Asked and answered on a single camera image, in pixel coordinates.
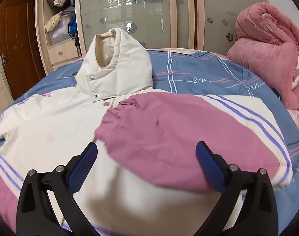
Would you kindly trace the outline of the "beige wardrobe with glass doors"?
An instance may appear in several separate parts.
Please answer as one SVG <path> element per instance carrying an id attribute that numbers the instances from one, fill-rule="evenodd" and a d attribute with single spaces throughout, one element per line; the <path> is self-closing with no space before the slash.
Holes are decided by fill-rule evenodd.
<path id="1" fill-rule="evenodd" d="M 225 55 L 237 15 L 268 0 L 74 0 L 77 36 L 52 45 L 45 24 L 60 8 L 35 0 L 39 51 L 47 74 L 85 56 L 95 34 L 120 27 L 147 49 L 188 48 Z"/>

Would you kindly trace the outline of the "blue plaid bed sheet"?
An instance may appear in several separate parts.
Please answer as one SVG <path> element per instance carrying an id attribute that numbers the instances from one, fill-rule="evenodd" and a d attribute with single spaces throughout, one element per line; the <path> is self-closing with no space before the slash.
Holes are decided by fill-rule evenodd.
<path id="1" fill-rule="evenodd" d="M 275 193 L 280 235 L 299 234 L 299 129 L 294 114 L 250 70 L 209 52 L 184 53 L 150 51 L 153 84 L 156 89 L 188 94 L 246 95 L 260 98 L 273 113 L 282 131 L 293 164 L 291 184 Z M 4 140 L 0 138 L 0 149 Z M 21 177 L 0 152 L 0 235 L 15 227 Z"/>

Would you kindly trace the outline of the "brown wooden door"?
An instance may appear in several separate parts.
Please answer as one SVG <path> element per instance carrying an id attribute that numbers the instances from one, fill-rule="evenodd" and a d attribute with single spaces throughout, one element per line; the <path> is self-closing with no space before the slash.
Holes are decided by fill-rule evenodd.
<path id="1" fill-rule="evenodd" d="M 46 76 L 36 36 L 35 0 L 2 1 L 0 56 L 15 100 Z"/>

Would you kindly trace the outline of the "pink folded quilt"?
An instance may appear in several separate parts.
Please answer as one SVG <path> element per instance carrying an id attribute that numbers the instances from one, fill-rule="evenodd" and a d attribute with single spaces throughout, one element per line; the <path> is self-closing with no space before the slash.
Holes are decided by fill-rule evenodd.
<path id="1" fill-rule="evenodd" d="M 299 109 L 299 29 L 276 7 L 259 2 L 241 11 L 237 41 L 227 57 L 276 89 L 284 106 Z"/>

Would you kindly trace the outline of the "pink and cream hooded jacket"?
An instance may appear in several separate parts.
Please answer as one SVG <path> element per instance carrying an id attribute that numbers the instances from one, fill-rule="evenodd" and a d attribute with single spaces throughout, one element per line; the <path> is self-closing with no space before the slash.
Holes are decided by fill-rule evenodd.
<path id="1" fill-rule="evenodd" d="M 53 73 L 70 86 L 28 91 L 0 114 L 17 200 L 28 171 L 52 171 L 90 142 L 97 160 L 75 200 L 102 235 L 192 235 L 214 201 L 200 141 L 244 171 L 266 169 L 275 188 L 290 184 L 286 142 L 260 98 L 157 89 L 149 53 L 122 29 L 96 35 L 80 66 Z"/>

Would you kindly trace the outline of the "blue garment in wardrobe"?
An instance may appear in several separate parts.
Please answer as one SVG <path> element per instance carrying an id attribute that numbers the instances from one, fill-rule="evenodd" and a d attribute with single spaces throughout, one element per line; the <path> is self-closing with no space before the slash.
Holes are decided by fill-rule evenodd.
<path id="1" fill-rule="evenodd" d="M 72 17 L 69 20 L 68 34 L 72 39 L 76 38 L 76 36 L 77 36 L 77 24 L 76 24 L 76 18 L 75 17 Z"/>

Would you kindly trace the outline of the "cream cloth on box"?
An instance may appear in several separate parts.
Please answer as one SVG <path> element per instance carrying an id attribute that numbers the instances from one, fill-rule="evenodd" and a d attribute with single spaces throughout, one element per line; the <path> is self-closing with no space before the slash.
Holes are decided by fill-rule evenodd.
<path id="1" fill-rule="evenodd" d="M 52 16 L 48 22 L 45 24 L 45 30 L 51 32 L 60 22 L 62 18 L 62 11 Z"/>

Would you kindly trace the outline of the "clear plastic storage box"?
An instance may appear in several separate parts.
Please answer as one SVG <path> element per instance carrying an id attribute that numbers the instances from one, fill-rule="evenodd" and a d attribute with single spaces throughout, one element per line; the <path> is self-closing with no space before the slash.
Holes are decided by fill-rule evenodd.
<path id="1" fill-rule="evenodd" d="M 65 41 L 70 38 L 68 33 L 68 24 L 69 17 L 64 17 L 60 20 L 58 25 L 48 33 L 52 45 L 58 44 L 59 42 Z"/>

